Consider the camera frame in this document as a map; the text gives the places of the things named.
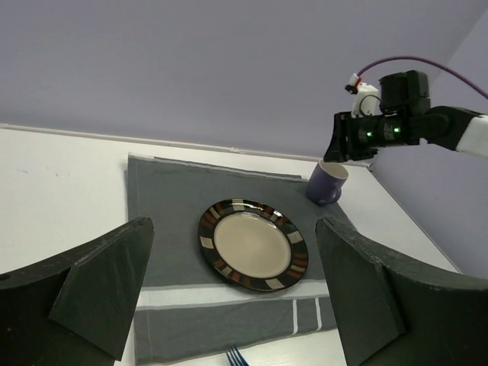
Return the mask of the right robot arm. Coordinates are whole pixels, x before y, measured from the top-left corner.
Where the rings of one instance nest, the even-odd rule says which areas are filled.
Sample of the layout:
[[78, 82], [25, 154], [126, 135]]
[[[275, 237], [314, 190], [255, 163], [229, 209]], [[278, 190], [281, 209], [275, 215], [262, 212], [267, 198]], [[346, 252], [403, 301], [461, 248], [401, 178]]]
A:
[[386, 75], [380, 88], [358, 82], [350, 111], [334, 115], [326, 162], [363, 161], [392, 146], [421, 140], [442, 148], [487, 157], [487, 116], [466, 108], [432, 107], [423, 72]]

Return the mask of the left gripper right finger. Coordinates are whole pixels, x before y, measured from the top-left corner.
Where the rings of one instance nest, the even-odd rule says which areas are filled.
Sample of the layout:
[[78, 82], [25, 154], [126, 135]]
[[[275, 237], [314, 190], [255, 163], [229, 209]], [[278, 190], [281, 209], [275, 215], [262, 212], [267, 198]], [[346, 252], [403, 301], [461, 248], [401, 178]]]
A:
[[485, 365], [487, 281], [371, 240], [333, 217], [316, 238], [348, 365]]

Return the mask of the grey striped cloth napkin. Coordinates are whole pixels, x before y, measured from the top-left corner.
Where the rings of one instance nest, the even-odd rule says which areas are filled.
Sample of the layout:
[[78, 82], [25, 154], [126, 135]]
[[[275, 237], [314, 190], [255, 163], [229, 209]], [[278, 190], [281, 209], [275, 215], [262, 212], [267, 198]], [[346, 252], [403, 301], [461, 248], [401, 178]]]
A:
[[316, 222], [349, 219], [307, 182], [129, 156], [130, 218], [154, 240], [134, 316], [138, 365], [172, 363], [336, 325]]

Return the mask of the blue metal fork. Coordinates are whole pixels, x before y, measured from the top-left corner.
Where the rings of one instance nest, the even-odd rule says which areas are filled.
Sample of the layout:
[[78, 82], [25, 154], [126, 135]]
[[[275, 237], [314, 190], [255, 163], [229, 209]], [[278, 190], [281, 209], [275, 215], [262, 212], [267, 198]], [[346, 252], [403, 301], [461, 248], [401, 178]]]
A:
[[242, 356], [239, 349], [236, 346], [231, 347], [226, 352], [226, 358], [229, 366], [249, 366], [247, 360]]

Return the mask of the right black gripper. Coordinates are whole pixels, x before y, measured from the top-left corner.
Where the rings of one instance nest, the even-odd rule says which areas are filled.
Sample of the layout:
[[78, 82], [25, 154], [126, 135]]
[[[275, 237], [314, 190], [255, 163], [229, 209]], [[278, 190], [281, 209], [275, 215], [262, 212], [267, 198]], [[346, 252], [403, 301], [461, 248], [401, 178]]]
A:
[[352, 118], [351, 111], [334, 115], [332, 139], [325, 162], [368, 160], [390, 146], [418, 145], [421, 139], [443, 136], [448, 117], [429, 112], [431, 102], [427, 75], [408, 71], [379, 80], [380, 102], [373, 115]]

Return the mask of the black rimmed dinner plate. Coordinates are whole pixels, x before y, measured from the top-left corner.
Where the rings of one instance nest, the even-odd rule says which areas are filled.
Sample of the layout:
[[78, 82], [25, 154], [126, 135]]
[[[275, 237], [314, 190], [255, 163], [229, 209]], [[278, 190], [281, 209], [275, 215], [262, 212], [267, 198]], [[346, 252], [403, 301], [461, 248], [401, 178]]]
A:
[[267, 204], [238, 198], [216, 202], [202, 213], [197, 237], [211, 268], [249, 290], [282, 291], [307, 273], [303, 234]]

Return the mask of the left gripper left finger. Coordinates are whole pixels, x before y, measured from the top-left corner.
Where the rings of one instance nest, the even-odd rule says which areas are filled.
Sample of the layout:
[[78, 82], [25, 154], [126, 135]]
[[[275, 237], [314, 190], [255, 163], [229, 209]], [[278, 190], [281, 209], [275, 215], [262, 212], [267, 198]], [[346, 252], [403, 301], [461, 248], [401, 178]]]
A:
[[138, 217], [1, 276], [3, 365], [113, 365], [122, 359], [153, 244]]

